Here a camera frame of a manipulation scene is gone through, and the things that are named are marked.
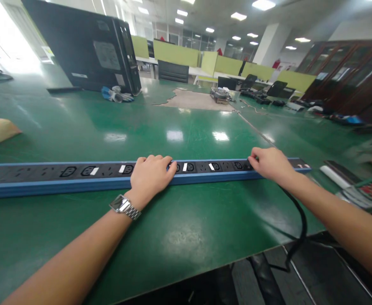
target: metal watch band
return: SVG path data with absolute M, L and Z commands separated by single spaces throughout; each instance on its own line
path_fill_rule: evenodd
M 124 214 L 132 218 L 132 220 L 136 220 L 141 215 L 141 212 L 130 205 L 124 210 Z

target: silver watch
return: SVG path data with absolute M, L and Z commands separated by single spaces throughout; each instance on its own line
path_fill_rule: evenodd
M 132 220 L 136 220 L 141 215 L 141 212 L 134 208 L 130 200 L 123 195 L 118 195 L 110 203 L 110 207 L 117 213 L 129 216 Z

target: pillar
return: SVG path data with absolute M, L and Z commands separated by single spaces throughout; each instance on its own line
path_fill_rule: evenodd
M 278 59 L 291 28 L 281 23 L 274 23 L 266 27 L 265 33 L 256 51 L 253 62 L 263 66 L 273 66 Z

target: black cable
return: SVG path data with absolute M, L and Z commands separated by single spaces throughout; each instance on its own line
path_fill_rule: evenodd
M 287 253 L 287 257 L 286 257 L 286 260 L 284 262 L 285 265 L 286 265 L 286 267 L 283 268 L 283 267 L 272 265 L 272 264 L 269 264 L 269 266 L 272 267 L 272 268 L 281 270 L 281 271 L 290 272 L 290 261 L 292 260 L 292 256 L 297 252 L 297 250 L 299 250 L 299 248 L 301 247 L 301 245 L 304 243 L 304 241 L 306 239 L 306 235 L 307 235 L 307 218 L 306 218 L 306 215 L 305 215 L 303 209 L 301 208 L 300 204 L 297 202 L 296 198 L 294 198 L 292 196 L 292 194 L 290 194 L 288 191 L 286 191 L 281 186 L 279 186 L 279 187 L 290 198 L 290 200 L 292 200 L 292 202 L 295 204 L 296 208 L 298 209 L 298 211 L 300 213 L 300 217 L 301 217 L 301 233 L 300 233 L 299 239 L 294 243 L 293 247 Z

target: green partition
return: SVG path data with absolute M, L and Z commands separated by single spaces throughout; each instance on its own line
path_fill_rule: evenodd
M 293 71 L 282 71 L 277 80 L 287 83 L 289 88 L 294 88 L 301 92 L 306 92 L 313 81 L 316 79 L 315 75 L 297 73 Z
M 201 69 L 204 72 L 213 76 L 215 71 L 215 65 L 217 63 L 217 57 L 218 57 L 217 52 L 204 51 L 203 61 L 201 62 Z
M 241 66 L 243 61 L 224 57 L 224 56 L 218 56 L 217 63 L 215 65 L 215 71 L 231 74 L 231 75 L 238 75 L 240 72 Z
M 199 50 L 190 49 L 166 42 L 153 41 L 156 60 L 171 62 L 189 67 L 197 67 Z
M 246 62 L 241 76 L 247 77 L 248 74 L 253 74 L 256 75 L 259 79 L 270 80 L 274 71 L 275 69 L 268 66 L 262 66 L 251 62 Z
M 148 42 L 146 38 L 131 35 L 132 44 L 134 45 L 135 56 L 149 58 Z

